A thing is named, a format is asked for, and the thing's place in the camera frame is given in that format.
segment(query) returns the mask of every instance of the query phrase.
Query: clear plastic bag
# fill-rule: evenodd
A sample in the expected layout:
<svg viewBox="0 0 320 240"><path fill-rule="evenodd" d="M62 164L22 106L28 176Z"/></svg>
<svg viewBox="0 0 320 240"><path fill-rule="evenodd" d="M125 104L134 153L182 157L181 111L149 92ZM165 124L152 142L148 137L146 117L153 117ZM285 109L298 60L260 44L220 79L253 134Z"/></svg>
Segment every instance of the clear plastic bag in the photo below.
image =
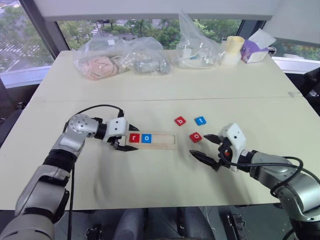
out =
<svg viewBox="0 0 320 240"><path fill-rule="evenodd" d="M165 75L171 70L163 46L153 37L126 41L120 63L138 74Z"/></svg>
<svg viewBox="0 0 320 240"><path fill-rule="evenodd" d="M220 63L220 44L204 36L192 19L179 13L181 39L176 46L173 64L180 68L208 69Z"/></svg>
<svg viewBox="0 0 320 240"><path fill-rule="evenodd" d="M119 63L124 46L117 37L94 37L73 51L73 63L90 80L112 77L126 70Z"/></svg>

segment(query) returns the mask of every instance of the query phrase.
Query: floor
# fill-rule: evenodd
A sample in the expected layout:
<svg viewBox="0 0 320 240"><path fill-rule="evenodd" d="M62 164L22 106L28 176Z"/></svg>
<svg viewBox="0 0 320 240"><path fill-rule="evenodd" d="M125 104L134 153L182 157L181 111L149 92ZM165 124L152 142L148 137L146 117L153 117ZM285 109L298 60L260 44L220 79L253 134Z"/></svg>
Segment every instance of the floor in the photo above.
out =
<svg viewBox="0 0 320 240"><path fill-rule="evenodd" d="M216 240L228 240L219 212L226 207L199 207L209 222ZM273 204L251 206L228 206L232 214L240 214L245 221L245 231L248 240L281 240L291 226L289 218L283 209ZM113 232L122 216L123 209L96 210L73 212L72 240L87 240L85 233L94 224L101 224L103 239L112 239ZM13 218L13 211L0 211L0 232ZM54 226L55 240L66 240L68 232L68 212ZM144 239L180 238L176 226L176 208L159 207L149 209L148 226Z"/></svg>

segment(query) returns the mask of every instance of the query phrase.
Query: purple tissue box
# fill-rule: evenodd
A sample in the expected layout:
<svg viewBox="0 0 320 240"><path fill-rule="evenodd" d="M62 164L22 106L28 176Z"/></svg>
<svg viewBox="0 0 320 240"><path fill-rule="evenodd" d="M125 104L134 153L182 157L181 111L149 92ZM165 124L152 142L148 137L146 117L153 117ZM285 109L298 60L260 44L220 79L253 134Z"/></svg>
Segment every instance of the purple tissue box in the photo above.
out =
<svg viewBox="0 0 320 240"><path fill-rule="evenodd" d="M261 62L264 60L268 51L267 47L260 49L255 42L246 39L241 48L242 60L246 64Z"/></svg>

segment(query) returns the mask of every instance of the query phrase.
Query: white table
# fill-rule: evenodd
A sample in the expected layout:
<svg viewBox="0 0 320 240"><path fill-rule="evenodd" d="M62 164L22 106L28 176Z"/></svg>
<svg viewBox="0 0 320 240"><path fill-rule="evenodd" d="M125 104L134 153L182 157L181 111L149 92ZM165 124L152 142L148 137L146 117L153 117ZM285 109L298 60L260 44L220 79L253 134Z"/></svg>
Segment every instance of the white table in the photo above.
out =
<svg viewBox="0 0 320 240"><path fill-rule="evenodd" d="M136 96L130 93L129 83L136 89L153 89L147 84L155 81L160 86L161 77L142 79L132 73L125 73L121 78L113 78L90 82L73 69L64 69L64 60L55 61L46 79L39 86L36 94L22 112L6 142L0 149L0 209L12 210L22 189L27 184L35 169L41 165L49 150L61 134L65 121L77 111L96 104L113 104L125 110L125 117L140 130L176 132L178 136L177 150L139 149L132 152L113 150L97 139L88 139L75 166L74 209L115 209L138 207L173 207L173 206L218 206L275 203L277 199L269 194L269 189L249 177L248 173L231 172L221 169L215 172L210 167L198 162L189 154L189 150L199 150L209 156L217 156L217 146L207 140L194 144L189 139L193 132L200 134L215 134L223 126L237 122L247 138L248 150L259 150L280 156L296 156L304 161L304 167L320 176L320 161L318 147L320 144L320 118L309 106L308 102L296 93L297 89L274 66L269 59L261 63L261 69L274 68L269 73L273 83L265 83L270 91L261 89L259 84L251 87L241 85L238 75L238 89L232 96L222 81L216 89L212 81L202 79L206 88L207 98L200 99L201 93L191 91L195 79L187 79L181 92L176 92L177 99L168 100L154 91L146 91L146 95ZM246 65L239 66L239 73L245 73ZM164 77L163 88L179 85L182 82L177 71L171 76L171 82ZM202 71L190 71L202 75ZM204 72L219 72L222 69L210 69ZM62 80L59 76L70 75ZM70 82L79 81L78 89L71 90ZM102 94L101 89L107 82L112 87ZM80 94L87 88L91 94ZM123 90L116 100L108 100L115 89ZM166 97L174 98L173 92ZM117 111L102 107L87 112L91 117L101 117L105 120L114 118ZM178 127L174 119L183 116L187 123ZM204 116L207 124L197 126L194 118Z"/></svg>

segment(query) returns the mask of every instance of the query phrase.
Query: tissue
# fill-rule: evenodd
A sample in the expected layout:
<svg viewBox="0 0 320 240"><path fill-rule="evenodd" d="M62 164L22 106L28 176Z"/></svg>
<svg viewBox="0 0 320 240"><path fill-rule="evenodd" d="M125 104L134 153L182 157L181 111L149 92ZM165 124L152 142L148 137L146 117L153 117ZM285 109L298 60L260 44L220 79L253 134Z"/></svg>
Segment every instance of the tissue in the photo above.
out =
<svg viewBox="0 0 320 240"><path fill-rule="evenodd" d="M265 49L276 41L273 36L271 36L269 33L266 33L261 28L259 28L258 31L249 37L249 40L254 42L260 49Z"/></svg>
<svg viewBox="0 0 320 240"><path fill-rule="evenodd" d="M268 46L275 41L273 36L259 28L249 39L244 41L241 49L242 60L247 64L263 61L268 54Z"/></svg>

